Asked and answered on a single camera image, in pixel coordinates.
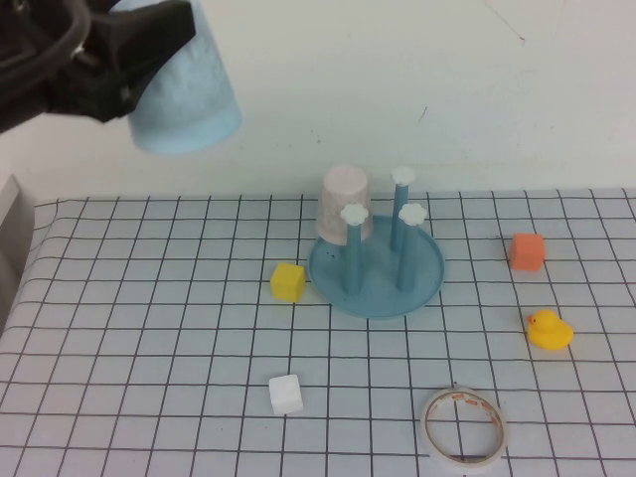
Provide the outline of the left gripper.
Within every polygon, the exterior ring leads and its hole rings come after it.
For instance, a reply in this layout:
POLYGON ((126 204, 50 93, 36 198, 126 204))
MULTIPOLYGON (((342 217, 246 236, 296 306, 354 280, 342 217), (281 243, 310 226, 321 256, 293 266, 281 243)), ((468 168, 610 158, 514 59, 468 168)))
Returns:
POLYGON ((53 53, 46 78, 46 113, 108 122, 131 113, 161 68, 195 37, 188 1, 155 1, 117 10, 92 3, 96 46, 53 53))

